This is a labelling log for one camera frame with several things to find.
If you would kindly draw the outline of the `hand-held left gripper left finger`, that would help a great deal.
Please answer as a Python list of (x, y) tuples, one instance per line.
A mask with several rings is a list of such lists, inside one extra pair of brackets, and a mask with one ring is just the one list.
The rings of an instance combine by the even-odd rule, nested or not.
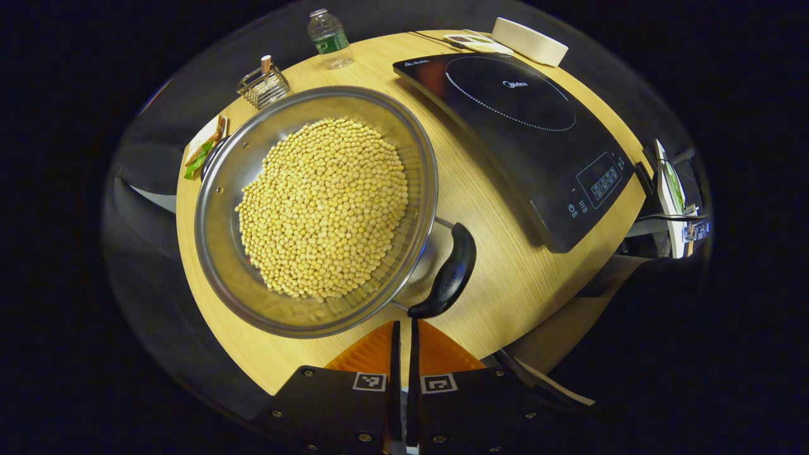
[(252, 420), (303, 454), (400, 454), (401, 324), (379, 326), (326, 368), (300, 366)]

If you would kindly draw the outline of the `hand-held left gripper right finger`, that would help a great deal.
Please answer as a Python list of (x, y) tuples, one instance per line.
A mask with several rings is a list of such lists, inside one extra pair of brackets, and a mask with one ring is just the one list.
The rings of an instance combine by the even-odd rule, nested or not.
[(505, 351), (484, 365), (425, 320), (412, 323), (406, 441), (421, 454), (558, 453), (592, 404)]

